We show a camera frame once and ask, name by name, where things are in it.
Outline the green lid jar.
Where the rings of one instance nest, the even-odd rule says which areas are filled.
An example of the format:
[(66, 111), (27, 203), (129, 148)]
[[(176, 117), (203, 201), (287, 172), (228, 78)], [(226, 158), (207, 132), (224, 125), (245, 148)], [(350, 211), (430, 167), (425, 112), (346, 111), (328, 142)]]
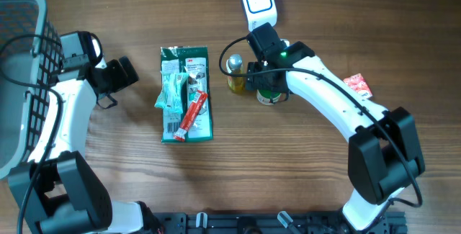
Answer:
[(281, 93), (268, 90), (256, 90), (256, 98), (263, 105), (273, 105), (279, 101)]

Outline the clear yellow liquid bottle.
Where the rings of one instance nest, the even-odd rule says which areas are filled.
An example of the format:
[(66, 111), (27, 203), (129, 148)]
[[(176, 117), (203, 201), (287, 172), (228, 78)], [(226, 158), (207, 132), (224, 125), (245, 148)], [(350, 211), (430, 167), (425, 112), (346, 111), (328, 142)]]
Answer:
[(226, 61), (226, 70), (229, 89), (236, 94), (245, 90), (245, 78), (239, 77), (243, 73), (243, 59), (239, 54), (232, 54)]

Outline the red stick sachet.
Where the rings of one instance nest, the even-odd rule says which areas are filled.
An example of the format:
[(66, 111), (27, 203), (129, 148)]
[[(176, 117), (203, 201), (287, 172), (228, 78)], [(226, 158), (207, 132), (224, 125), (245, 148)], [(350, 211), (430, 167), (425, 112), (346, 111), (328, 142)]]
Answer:
[(202, 108), (202, 105), (205, 103), (208, 94), (203, 91), (196, 91), (194, 94), (194, 99), (192, 100), (191, 104), (188, 107), (188, 110), (178, 128), (178, 130), (174, 133), (174, 139), (180, 142), (186, 141), (186, 134), (188, 133), (189, 129), (193, 125), (199, 111)]

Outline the red white small carton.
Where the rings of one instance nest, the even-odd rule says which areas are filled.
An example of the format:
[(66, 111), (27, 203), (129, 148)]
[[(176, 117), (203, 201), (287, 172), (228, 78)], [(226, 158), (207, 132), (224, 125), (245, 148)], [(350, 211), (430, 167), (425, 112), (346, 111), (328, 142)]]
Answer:
[(357, 92), (360, 96), (369, 99), (372, 97), (372, 92), (365, 81), (362, 74), (358, 73), (348, 78), (345, 78), (343, 82), (352, 90)]

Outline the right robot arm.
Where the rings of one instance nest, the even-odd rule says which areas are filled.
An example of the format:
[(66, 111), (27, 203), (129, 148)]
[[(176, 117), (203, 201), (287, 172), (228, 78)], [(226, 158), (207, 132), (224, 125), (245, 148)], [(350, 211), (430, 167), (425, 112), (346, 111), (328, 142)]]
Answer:
[(248, 65), (249, 87), (302, 97), (348, 142), (348, 177), (354, 190), (341, 215), (350, 230), (363, 233), (376, 226), (407, 186), (416, 193), (415, 206), (421, 206), (416, 177), (426, 166), (407, 110), (390, 111), (360, 96), (306, 44), (287, 45), (269, 23), (251, 30), (246, 41), (256, 56)]

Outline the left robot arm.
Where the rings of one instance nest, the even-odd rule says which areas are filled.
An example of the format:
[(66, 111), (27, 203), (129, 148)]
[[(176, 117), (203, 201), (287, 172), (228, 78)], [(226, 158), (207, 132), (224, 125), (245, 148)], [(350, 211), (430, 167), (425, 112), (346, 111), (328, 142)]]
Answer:
[(9, 174), (19, 205), (17, 231), (32, 233), (162, 233), (143, 202), (116, 202), (84, 158), (89, 118), (100, 97), (139, 79), (123, 56), (105, 67), (70, 58), (51, 74), (50, 106), (38, 144)]

